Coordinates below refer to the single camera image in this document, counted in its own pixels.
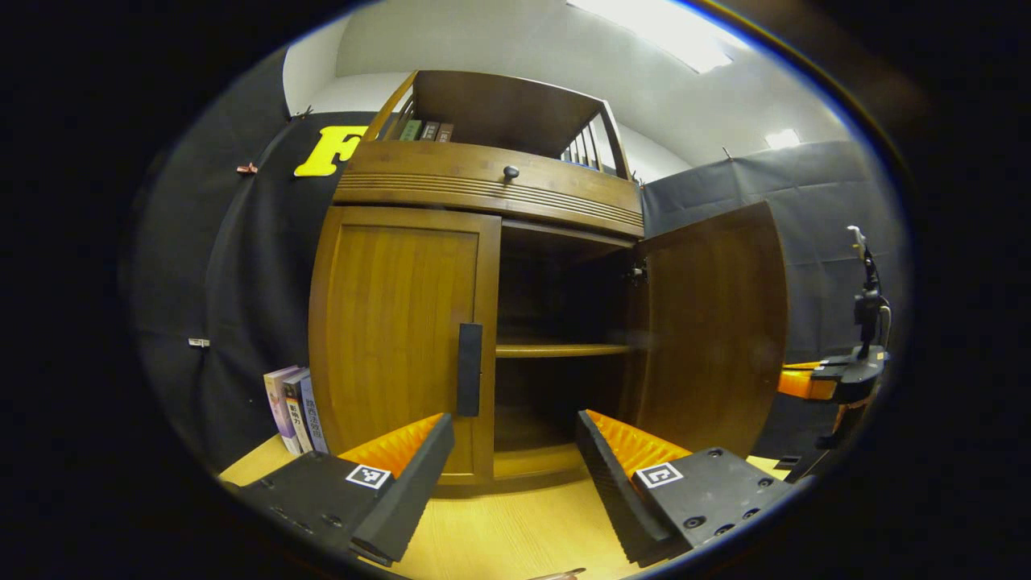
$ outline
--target cabinet door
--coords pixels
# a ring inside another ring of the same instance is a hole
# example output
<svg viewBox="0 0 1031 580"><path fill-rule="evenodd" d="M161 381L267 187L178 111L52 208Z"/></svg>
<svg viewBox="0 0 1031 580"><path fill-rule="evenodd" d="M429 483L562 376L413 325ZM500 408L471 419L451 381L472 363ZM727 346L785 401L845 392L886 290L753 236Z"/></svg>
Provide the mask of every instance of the cabinet door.
<svg viewBox="0 0 1031 580"><path fill-rule="evenodd" d="M495 215L330 207L308 332L315 402L332 453L447 412L455 448L441 483L491 477L500 232ZM457 414L463 323L483 327L475 417Z"/></svg>
<svg viewBox="0 0 1031 580"><path fill-rule="evenodd" d="M636 424L692 451L749 455L776 395L788 336L784 253L769 205L658 235L637 250L647 260L639 293L647 355Z"/></svg>

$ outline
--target yellow letter f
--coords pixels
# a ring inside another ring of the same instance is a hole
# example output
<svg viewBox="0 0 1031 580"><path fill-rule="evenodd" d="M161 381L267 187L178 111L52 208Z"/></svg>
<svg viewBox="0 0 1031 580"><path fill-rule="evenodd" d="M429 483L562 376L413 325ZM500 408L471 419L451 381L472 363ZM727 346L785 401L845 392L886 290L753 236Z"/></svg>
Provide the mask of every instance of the yellow letter f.
<svg viewBox="0 0 1031 580"><path fill-rule="evenodd" d="M308 160L294 169L298 177L324 177L336 172L334 158L339 155L340 161L351 159L355 147L361 141L368 127L324 127L322 138L311 150Z"/></svg>

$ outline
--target wooden floor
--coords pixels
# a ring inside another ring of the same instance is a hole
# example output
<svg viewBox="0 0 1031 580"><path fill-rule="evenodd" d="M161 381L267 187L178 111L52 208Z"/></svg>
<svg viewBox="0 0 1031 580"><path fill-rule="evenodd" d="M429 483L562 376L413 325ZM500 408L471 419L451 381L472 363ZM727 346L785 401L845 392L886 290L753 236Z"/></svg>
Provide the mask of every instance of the wooden floor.
<svg viewBox="0 0 1031 580"><path fill-rule="evenodd" d="M293 456L275 436L221 477L246 485ZM772 470L774 459L749 457ZM642 569L627 562L590 479L531 491L465 499L434 498L404 558L390 570L412 579L525 580L586 568L580 580L624 578Z"/></svg>

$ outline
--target book spine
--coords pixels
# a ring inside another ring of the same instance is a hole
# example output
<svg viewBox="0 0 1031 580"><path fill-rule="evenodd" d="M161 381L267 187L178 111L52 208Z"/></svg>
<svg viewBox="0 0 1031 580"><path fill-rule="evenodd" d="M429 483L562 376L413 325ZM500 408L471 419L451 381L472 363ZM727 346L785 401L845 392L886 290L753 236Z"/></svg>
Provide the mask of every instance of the book spine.
<svg viewBox="0 0 1031 580"><path fill-rule="evenodd" d="M437 140L440 142L447 142L451 140L451 134L455 130L455 125L452 123L441 123L440 129L437 131Z"/></svg>
<svg viewBox="0 0 1031 580"><path fill-rule="evenodd" d="M329 453L326 438L322 433L322 422L319 421L319 409L315 407L315 396L311 389L311 377L301 379L301 401L304 403L304 417L308 420L308 433L311 435L311 446L315 451Z"/></svg>
<svg viewBox="0 0 1031 580"><path fill-rule="evenodd" d="M268 395L268 404L272 408L272 417L275 419L276 429L279 430L279 436L282 437L284 445L294 455L300 455L301 446L297 441L294 423L289 418L287 401L282 396L282 383L276 383L275 379L265 376L265 393Z"/></svg>
<svg viewBox="0 0 1031 580"><path fill-rule="evenodd" d="M290 420L294 423L294 431L297 433L297 441L301 444L301 453L311 451L311 442L308 440L307 430L304 429L304 417L302 416L301 404L297 398L297 388L293 384L284 387L284 395L287 399L287 411L290 412Z"/></svg>
<svg viewBox="0 0 1031 580"><path fill-rule="evenodd" d="M413 141L419 138L419 130L423 127L422 121L411 120L404 126L400 140Z"/></svg>
<svg viewBox="0 0 1031 580"><path fill-rule="evenodd" d="M440 128L440 124L436 121L427 121L426 128L423 129L423 136L419 138L421 141L435 141L437 140L437 129Z"/></svg>

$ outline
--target book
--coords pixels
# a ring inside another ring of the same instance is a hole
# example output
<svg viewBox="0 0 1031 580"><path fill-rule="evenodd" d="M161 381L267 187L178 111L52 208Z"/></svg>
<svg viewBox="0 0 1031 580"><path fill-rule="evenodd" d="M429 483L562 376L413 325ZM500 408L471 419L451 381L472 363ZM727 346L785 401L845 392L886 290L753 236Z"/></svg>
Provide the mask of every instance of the book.
<svg viewBox="0 0 1031 580"><path fill-rule="evenodd" d="M405 124L404 130L401 131L401 136L398 140L401 141L413 141L419 138L419 130L423 128L423 122L412 118Z"/></svg>
<svg viewBox="0 0 1031 580"><path fill-rule="evenodd" d="M455 130L455 125L452 123L441 123L440 129L437 130L437 140L440 142L447 142L451 140L451 134Z"/></svg>
<svg viewBox="0 0 1031 580"><path fill-rule="evenodd" d="M301 400L304 404L304 418L308 425L308 436L311 447L321 453L329 453L326 437L322 433L322 421L319 420L319 409L315 407L314 390L311 388L311 372L305 371L301 377Z"/></svg>
<svg viewBox="0 0 1031 580"><path fill-rule="evenodd" d="M287 412L290 413L290 420L294 423L297 441L301 444L301 453L311 451L311 440L308 439L308 429L304 423L304 411L301 407L300 382L305 373L311 374L310 371L302 368L300 372L282 380L282 397L287 401Z"/></svg>
<svg viewBox="0 0 1031 580"><path fill-rule="evenodd" d="M298 367L295 365L265 375L265 394L268 396L269 407L272 408L275 427L279 430L279 436L282 437L287 450L294 455L301 454L301 443L297 439L294 422L290 420L287 411L287 400L282 396L282 380L297 371Z"/></svg>
<svg viewBox="0 0 1031 580"><path fill-rule="evenodd" d="M427 121L426 126L423 128L423 136L419 137L421 141L435 141L437 140L437 129L440 128L440 124L436 121Z"/></svg>

